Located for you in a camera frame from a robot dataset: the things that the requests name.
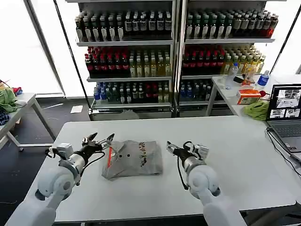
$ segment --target orange box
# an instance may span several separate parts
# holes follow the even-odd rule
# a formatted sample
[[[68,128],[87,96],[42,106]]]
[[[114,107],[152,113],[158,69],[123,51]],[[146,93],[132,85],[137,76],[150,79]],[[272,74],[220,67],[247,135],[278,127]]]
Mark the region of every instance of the orange box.
[[[255,89],[241,89],[237,92],[238,105],[249,105],[261,98],[260,92]]]

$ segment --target green towel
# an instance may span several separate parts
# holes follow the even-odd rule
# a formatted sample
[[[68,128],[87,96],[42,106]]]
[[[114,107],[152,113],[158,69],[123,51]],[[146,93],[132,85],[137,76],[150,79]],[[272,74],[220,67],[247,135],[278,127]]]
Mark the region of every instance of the green towel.
[[[15,101],[16,96],[12,89],[0,90],[0,107],[4,108],[8,113],[17,110]]]
[[[268,108],[268,101],[260,100],[244,107],[244,112],[256,120],[263,121],[267,119]]]

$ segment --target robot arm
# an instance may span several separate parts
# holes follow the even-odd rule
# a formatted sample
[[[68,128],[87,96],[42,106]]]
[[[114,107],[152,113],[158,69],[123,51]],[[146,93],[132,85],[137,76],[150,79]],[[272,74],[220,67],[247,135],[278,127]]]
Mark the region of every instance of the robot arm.
[[[82,148],[77,152],[73,152],[70,144],[50,148],[54,157],[56,154],[61,157],[58,167],[49,169],[39,177],[37,191],[26,197],[5,225],[51,226],[61,201],[68,198],[75,185],[79,185],[89,158],[95,153],[104,154],[103,150],[110,146],[114,137],[112,134],[105,140],[93,141],[96,135],[94,133],[84,138]]]
[[[209,149],[186,142],[183,148],[167,142],[170,153],[177,155],[187,174],[190,193],[201,200],[204,218],[209,226],[246,226],[229,197],[222,195],[216,172],[204,162]]]

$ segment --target dark floor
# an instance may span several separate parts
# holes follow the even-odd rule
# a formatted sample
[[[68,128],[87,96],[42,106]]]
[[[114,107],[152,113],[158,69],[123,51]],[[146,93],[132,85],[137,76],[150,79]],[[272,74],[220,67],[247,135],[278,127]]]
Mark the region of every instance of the dark floor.
[[[59,133],[64,123],[68,121],[89,121],[88,106],[85,100],[65,99],[40,99],[41,107],[49,107],[59,103],[63,105],[44,109],[45,117],[49,120],[51,127],[56,134]],[[81,113],[70,114],[74,105],[83,105]],[[15,125],[12,134],[20,143],[52,143],[48,132],[43,127],[39,118],[33,110],[22,117],[19,124]],[[19,152],[18,148],[8,141],[0,150],[0,226],[4,225],[15,208],[20,204],[27,194],[40,166],[42,165],[45,148],[25,148]],[[282,220],[282,223],[293,223],[290,219]],[[137,220],[102,223],[110,226],[168,226],[168,225],[206,225],[203,217],[178,217],[154,220]]]

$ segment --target white table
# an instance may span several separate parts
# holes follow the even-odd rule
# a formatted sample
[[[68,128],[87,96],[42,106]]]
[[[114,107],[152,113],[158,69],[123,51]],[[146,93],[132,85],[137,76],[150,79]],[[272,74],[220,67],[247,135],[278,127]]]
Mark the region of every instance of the white table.
[[[254,80],[257,82],[259,78],[259,75],[254,77]],[[214,76],[212,77],[212,81],[213,81],[213,87],[212,87],[212,91],[211,91],[211,95],[209,98],[209,103],[208,103],[208,107],[205,113],[205,116],[210,116],[211,111],[212,111],[212,107],[214,104],[214,99],[216,97],[216,92],[218,91],[220,93],[220,95],[222,96],[222,98],[224,99],[224,101],[226,102],[226,104],[228,105],[228,107],[230,108],[230,110],[232,111],[232,113],[234,115],[238,115],[238,116],[247,116],[243,113],[243,108],[246,105],[237,105],[237,98],[235,98],[235,95],[237,94],[238,90],[241,89],[241,84],[236,83],[236,82],[232,82],[232,86],[230,90],[227,90],[224,88],[224,84],[222,83],[222,76]],[[277,80],[275,80],[272,76],[270,76],[267,85],[264,87],[264,90],[266,91],[266,93],[271,93],[273,85],[275,84],[279,84],[279,82]]]
[[[35,93],[22,93],[16,97],[17,100],[24,101],[24,106],[18,105],[18,109],[15,112],[9,113],[9,121],[3,125],[0,126],[0,140],[4,136],[8,136],[8,138],[15,143],[19,147],[19,150],[22,151],[24,147],[38,147],[38,146],[51,146],[52,144],[20,144],[16,138],[9,132],[9,130],[15,125],[15,123],[26,113],[26,111],[32,107],[41,122],[43,123],[44,127],[50,134],[51,138],[55,141],[56,135],[52,131],[51,127],[48,125],[47,120],[43,116],[42,109],[39,105],[39,103],[36,100],[36,94]]]
[[[237,116],[68,122],[64,124],[54,145],[71,143],[81,148],[83,137],[98,132],[97,140],[115,133],[114,140],[156,140],[161,147],[162,176],[118,178],[108,181],[101,176],[107,158],[87,168],[80,186],[57,210],[56,222],[88,222],[199,215],[203,206],[185,191],[177,172],[176,157],[166,150],[169,140],[178,146],[190,140],[210,148],[207,164],[219,175],[221,190],[239,210],[292,206],[295,196],[275,173],[270,155],[277,155],[264,136],[264,127],[256,127]],[[46,158],[29,192],[37,189],[39,176],[58,165],[59,158]]]

